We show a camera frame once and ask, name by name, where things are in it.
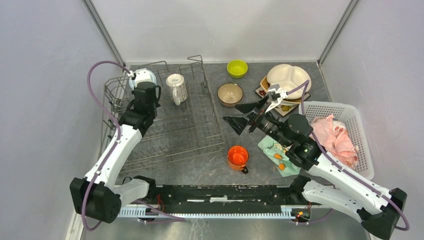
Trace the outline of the white floral mug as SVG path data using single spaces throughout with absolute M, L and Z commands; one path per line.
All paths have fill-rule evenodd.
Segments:
M 166 85 L 169 89 L 171 100 L 180 106 L 188 98 L 188 90 L 183 75 L 173 73 L 169 75 L 165 80 Z

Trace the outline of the orange mug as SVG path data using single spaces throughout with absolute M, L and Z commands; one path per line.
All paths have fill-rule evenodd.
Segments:
M 247 162 L 249 160 L 248 151 L 240 145 L 234 145 L 227 152 L 227 164 L 234 170 L 248 174 Z

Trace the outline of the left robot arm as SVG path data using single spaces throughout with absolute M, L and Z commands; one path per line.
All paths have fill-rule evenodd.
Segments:
M 116 131 L 97 163 L 83 178 L 76 177 L 70 183 L 74 209 L 84 223 L 92 218 L 110 224 L 126 205 L 139 199 L 151 204 L 157 198 L 157 190 L 139 177 L 115 185 L 124 163 L 153 124 L 160 106 L 161 88 L 153 82 L 142 81 L 131 93 L 134 98 L 116 121 Z

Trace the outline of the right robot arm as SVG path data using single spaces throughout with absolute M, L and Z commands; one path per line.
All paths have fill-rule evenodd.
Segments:
M 329 206 L 356 221 L 371 235 L 388 240 L 397 229 L 403 213 L 407 194 L 399 189 L 387 189 L 364 178 L 354 170 L 344 167 L 319 142 L 312 139 L 313 127 L 299 113 L 279 120 L 268 107 L 271 102 L 264 98 L 257 102 L 237 104 L 238 115 L 223 119 L 240 135 L 245 129 L 261 130 L 267 136 L 288 148 L 285 156 L 295 166 L 311 176 L 317 176 L 334 184 L 320 186 L 308 176 L 298 176 L 289 189 L 289 199 L 295 204 L 304 201 Z

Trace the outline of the beige brown-rimmed bowl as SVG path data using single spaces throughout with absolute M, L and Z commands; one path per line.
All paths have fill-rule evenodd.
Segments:
M 244 96 L 243 89 L 236 83 L 222 84 L 217 90 L 220 103 L 226 107 L 234 107 Z

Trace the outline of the square floral plate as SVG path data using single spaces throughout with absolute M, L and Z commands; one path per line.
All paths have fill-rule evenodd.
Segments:
M 260 98 L 265 98 L 268 95 L 268 92 L 261 86 L 256 88 L 254 91 Z M 275 111 L 276 113 L 284 117 L 288 115 L 289 112 L 297 108 L 300 104 L 301 104 L 301 98 L 284 99 L 282 100 L 281 104 L 279 104 L 277 107 L 273 109 L 273 111 Z

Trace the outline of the lime green bowl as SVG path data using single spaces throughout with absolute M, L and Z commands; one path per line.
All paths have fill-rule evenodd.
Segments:
M 234 79 L 242 78 L 248 71 L 248 65 L 243 60 L 235 59 L 226 66 L 228 74 Z

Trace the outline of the green cartoon cloth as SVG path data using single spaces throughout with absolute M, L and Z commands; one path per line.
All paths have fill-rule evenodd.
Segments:
M 290 147 L 284 147 L 270 136 L 265 136 L 257 146 L 276 165 L 282 177 L 296 176 L 300 174 L 301 168 L 290 162 L 286 152 Z

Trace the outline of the cream divided plate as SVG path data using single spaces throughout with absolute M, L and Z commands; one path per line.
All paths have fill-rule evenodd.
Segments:
M 309 80 L 306 91 L 312 87 L 312 80 L 309 74 L 301 67 L 290 64 L 279 64 L 274 66 L 266 75 L 268 83 L 271 85 L 279 84 L 281 88 L 287 91 L 298 87 L 306 80 Z

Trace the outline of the pink patterned cloth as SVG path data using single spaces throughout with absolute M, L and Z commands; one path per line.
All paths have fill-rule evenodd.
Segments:
M 344 123 L 330 114 L 315 117 L 310 125 L 313 128 L 312 139 L 317 138 L 322 147 L 347 167 L 353 170 L 357 167 L 359 147 L 351 141 Z

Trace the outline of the white plastic basket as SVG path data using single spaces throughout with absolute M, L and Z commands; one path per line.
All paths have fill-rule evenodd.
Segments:
M 298 112 L 303 114 L 309 122 L 312 122 L 315 118 L 329 115 L 333 115 L 337 121 L 342 122 L 346 126 L 348 137 L 353 145 L 357 147 L 358 164 L 354 170 L 367 180 L 374 178 L 375 173 L 371 154 L 357 108 L 337 102 L 306 101 L 303 106 L 300 105 L 298 107 Z

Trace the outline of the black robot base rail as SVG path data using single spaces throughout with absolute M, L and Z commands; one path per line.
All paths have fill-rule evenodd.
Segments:
M 119 217 L 159 219 L 289 219 L 310 214 L 313 203 L 285 185 L 157 185 L 149 178 L 147 196 L 123 207 Z

